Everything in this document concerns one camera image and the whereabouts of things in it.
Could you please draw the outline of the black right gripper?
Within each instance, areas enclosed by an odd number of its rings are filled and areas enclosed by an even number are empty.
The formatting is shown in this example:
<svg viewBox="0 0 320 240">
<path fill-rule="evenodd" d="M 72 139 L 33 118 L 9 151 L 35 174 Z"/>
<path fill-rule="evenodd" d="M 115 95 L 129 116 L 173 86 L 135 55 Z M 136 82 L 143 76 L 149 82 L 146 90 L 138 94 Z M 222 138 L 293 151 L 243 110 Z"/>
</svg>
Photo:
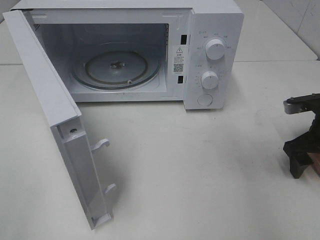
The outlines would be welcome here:
<svg viewBox="0 0 320 240">
<path fill-rule="evenodd" d="M 314 120 L 307 132 L 284 143 L 283 150 L 289 158 L 289 170 L 295 179 L 299 179 L 305 169 L 313 164 L 308 153 L 320 153 L 320 111 L 312 110 Z"/>
</svg>

